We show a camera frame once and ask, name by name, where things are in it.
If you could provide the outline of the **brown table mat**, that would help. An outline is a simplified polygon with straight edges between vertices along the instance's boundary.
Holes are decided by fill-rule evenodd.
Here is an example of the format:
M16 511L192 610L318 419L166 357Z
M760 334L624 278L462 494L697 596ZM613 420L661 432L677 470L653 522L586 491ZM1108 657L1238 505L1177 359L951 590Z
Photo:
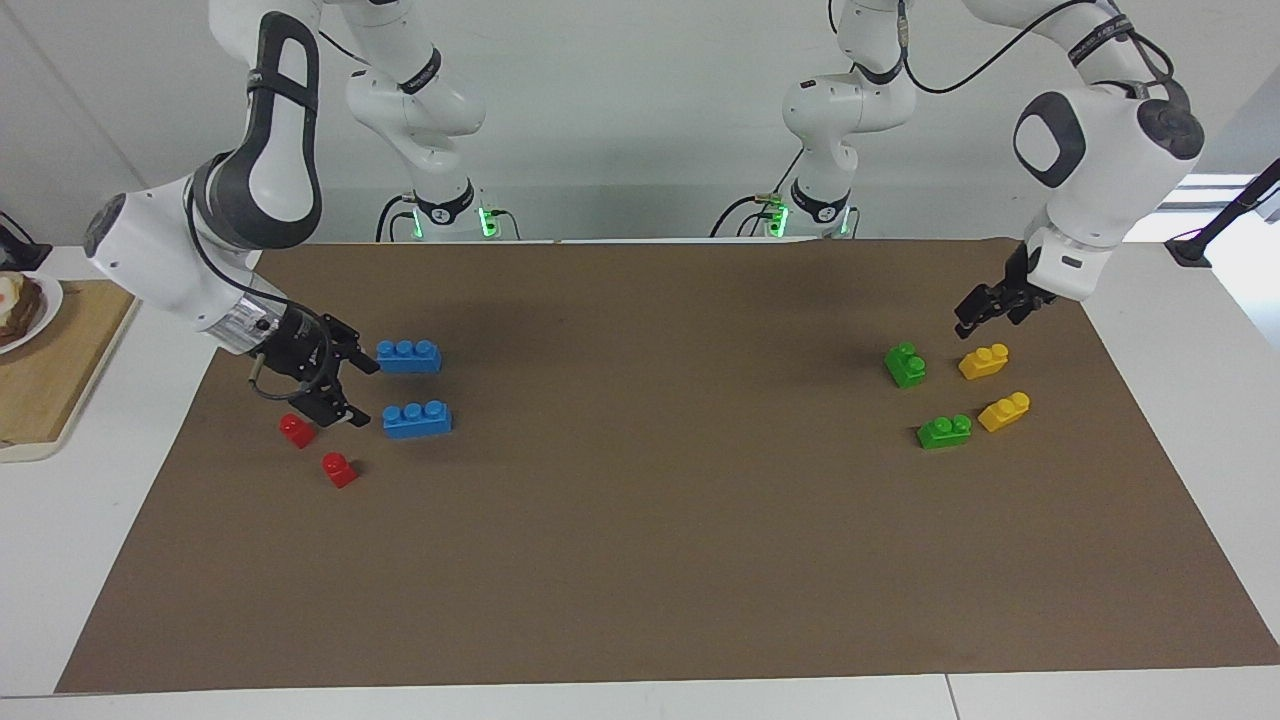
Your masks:
M317 245L288 295L435 375L344 370L301 451L218 354L58 683L67 693L1280 664L1082 307L952 309L1009 240ZM884 355L916 346L900 389ZM989 433L1014 392L1028 414ZM968 443L916 430L966 414ZM358 479L338 489L321 459Z

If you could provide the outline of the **yellow two-stud toy block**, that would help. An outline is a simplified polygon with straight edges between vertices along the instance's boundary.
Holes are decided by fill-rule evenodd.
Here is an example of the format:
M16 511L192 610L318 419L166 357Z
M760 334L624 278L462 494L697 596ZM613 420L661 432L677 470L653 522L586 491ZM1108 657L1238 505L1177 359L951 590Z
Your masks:
M1030 396L1018 391L983 409L978 421L987 432L995 433L1023 419L1029 410Z
M957 369L966 380L977 380L1000 373L1009 360L1010 348L1004 343L995 343L966 354Z

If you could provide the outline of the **wooden cutting board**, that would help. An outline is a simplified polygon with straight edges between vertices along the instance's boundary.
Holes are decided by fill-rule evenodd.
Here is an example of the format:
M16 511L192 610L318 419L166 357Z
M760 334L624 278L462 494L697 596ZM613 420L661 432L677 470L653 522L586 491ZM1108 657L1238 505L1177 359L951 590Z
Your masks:
M58 315L0 355L0 464L51 457L69 438L137 300L109 281L59 281Z

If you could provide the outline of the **black clamp stand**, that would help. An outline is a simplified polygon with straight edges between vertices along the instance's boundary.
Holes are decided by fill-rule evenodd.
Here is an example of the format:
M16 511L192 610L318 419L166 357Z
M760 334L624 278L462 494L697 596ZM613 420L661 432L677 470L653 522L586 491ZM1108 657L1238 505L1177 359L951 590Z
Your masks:
M1276 199L1280 199L1280 156L1206 225L1166 240L1164 246L1179 266L1211 268L1212 264L1206 258L1208 246L1234 222Z

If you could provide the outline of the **toast with egg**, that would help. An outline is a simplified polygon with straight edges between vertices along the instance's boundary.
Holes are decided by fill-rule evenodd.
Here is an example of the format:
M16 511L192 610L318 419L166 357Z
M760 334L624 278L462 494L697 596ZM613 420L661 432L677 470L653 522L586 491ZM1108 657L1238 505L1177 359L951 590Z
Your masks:
M38 322L44 288L19 272L0 272L0 347L24 340Z

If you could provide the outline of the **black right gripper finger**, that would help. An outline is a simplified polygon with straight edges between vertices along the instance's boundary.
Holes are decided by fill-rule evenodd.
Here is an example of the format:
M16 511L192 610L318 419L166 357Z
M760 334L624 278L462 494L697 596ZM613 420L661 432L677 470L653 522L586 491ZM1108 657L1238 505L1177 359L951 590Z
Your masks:
M352 405L340 384L316 386L293 397L293 409L321 428L347 423L366 427L371 418Z
M367 355L361 343L360 333L330 314L323 314L317 320L320 345L317 354L317 374L338 377L342 363L349 363L366 375L379 373L380 363Z

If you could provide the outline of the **white plate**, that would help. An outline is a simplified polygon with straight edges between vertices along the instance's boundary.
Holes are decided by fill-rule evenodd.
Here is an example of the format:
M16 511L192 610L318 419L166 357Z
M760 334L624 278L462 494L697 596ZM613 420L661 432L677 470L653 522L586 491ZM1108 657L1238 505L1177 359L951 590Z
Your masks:
M29 284L38 286L42 296L38 301L38 307L35 311L35 319L31 322L28 332L20 338L10 340L0 345L0 355L19 348L44 332L44 329L58 315L64 300L63 288L58 279L37 272L22 272L22 275L27 278Z

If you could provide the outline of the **green two-stud toy block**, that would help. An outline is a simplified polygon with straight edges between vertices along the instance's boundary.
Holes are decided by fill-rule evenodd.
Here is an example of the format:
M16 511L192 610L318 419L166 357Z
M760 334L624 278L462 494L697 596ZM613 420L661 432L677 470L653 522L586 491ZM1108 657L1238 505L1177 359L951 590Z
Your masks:
M937 416L916 430L916 439L925 450L950 448L969 442L973 420L966 414Z
M900 389L919 386L927 375L925 359L910 342L902 342L890 348L884 355L884 366Z

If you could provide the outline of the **blue three-stud toy block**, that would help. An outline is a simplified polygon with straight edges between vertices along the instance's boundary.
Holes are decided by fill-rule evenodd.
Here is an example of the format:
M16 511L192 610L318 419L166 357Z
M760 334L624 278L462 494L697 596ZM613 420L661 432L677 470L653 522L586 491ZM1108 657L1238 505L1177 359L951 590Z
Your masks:
M376 361L387 374L438 374L442 354L430 340L383 340L376 346Z
M381 411L381 428L390 439L444 436L453 430L453 418L449 406L440 400L390 405Z

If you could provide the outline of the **black device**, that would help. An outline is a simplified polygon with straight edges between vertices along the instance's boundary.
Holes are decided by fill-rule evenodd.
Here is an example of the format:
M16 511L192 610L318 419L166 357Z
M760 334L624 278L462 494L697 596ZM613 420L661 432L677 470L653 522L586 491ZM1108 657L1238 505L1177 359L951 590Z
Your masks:
M8 213L0 211L0 272L36 272L54 246L40 243Z

